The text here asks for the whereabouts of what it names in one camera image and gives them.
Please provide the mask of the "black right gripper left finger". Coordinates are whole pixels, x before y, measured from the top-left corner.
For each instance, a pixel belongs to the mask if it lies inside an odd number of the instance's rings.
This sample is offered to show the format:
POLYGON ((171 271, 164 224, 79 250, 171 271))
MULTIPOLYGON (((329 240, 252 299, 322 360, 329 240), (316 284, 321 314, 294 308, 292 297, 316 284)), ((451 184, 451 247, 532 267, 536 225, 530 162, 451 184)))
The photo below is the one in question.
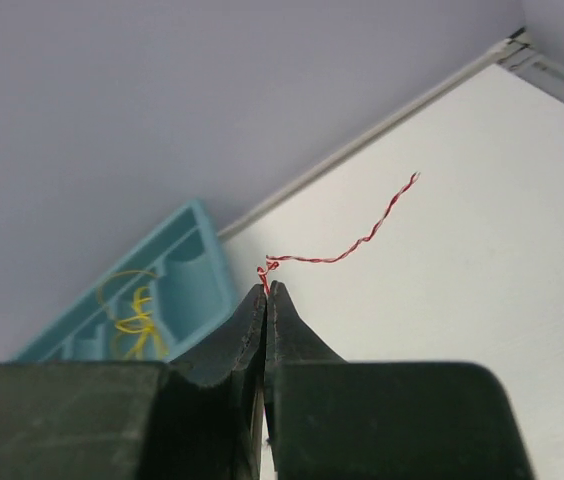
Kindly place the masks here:
POLYGON ((266 304, 168 363, 0 363, 0 479, 258 478, 266 304))

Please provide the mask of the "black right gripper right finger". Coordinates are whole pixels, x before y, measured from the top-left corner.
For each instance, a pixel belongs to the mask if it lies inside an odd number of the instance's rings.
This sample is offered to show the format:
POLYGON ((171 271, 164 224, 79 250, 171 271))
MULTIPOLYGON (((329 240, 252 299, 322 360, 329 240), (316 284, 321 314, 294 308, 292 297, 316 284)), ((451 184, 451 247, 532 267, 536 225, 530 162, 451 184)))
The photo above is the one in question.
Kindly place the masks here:
POLYGON ((349 362, 270 286, 264 408, 281 479, 531 479, 500 380, 466 361, 349 362))

